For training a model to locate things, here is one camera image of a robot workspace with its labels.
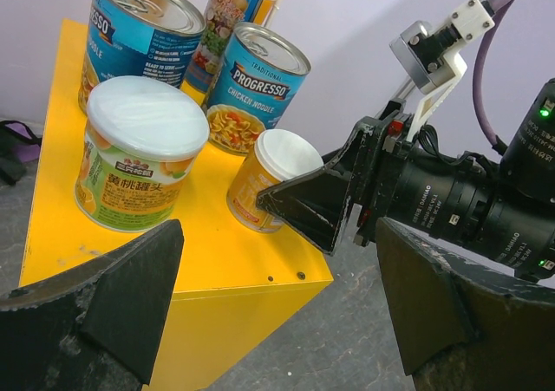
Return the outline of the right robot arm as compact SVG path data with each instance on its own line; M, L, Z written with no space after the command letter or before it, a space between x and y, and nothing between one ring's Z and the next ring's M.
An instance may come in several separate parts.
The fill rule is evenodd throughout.
M554 273L554 84L547 82L500 162L442 154L401 99L354 126L317 170L263 190L259 209L282 220L321 252L336 251L354 205L355 241L376 240L380 218L458 245L538 282Z

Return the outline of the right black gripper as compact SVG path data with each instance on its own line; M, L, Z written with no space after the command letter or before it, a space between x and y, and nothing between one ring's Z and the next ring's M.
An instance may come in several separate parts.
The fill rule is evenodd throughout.
M394 98L376 118L355 125L344 145L321 156L293 132L263 132L255 145L262 165L278 182L256 197L256 207L288 225L321 252L332 255L355 204L361 207L354 243L375 242L376 223L394 197L408 152L412 116Z

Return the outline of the yellow shelf cabinet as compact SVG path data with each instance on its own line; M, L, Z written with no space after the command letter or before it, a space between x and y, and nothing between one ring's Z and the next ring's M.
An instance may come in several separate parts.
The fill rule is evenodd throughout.
M85 114L77 103L87 41L64 20L49 95L20 282L87 262L131 239L78 208ZM241 225L225 202L242 159L206 145L173 211L185 244L153 375L152 390L212 385L332 282L322 254L294 231Z

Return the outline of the orange can white lid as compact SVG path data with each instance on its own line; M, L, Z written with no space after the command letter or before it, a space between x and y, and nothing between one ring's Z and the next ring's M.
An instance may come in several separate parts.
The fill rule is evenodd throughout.
M230 184L226 194L228 208L235 219L254 231L278 231L283 222L257 207L258 194L322 165L319 152L301 136L283 129L266 130Z

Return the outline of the silver top tin can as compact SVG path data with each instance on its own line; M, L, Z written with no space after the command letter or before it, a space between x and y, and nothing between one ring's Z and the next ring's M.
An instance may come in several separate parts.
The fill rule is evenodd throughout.
M209 140L245 155L273 129L311 70L307 56L274 31L240 22L202 102Z

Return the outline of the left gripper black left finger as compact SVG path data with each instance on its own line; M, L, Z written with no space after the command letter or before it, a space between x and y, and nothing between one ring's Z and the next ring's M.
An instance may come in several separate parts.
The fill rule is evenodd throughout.
M150 383L183 250L177 219L1 296L3 390Z

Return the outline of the teal blue pull-tab can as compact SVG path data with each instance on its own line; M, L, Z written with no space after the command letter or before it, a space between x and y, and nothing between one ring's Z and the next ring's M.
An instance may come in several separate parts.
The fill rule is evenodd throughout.
M78 103L99 83L145 76L180 88L206 28L187 0L92 0Z

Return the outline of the blue orange can with spoon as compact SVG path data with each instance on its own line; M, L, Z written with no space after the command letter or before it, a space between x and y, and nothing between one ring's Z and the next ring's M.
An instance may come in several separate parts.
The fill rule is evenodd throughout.
M239 22L262 24L276 0L208 0L206 28L187 67L185 83L205 93Z

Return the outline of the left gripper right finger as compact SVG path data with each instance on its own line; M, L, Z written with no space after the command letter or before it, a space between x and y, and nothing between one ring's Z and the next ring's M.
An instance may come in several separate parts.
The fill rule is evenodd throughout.
M552 390L554 291L388 218L376 248L404 373L418 390Z

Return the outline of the green label can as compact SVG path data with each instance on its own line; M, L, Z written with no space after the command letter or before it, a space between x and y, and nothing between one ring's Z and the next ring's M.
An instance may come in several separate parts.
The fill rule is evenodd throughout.
M124 232L168 219L209 137L200 106L162 81L126 75L96 85L86 115L75 181L81 211Z

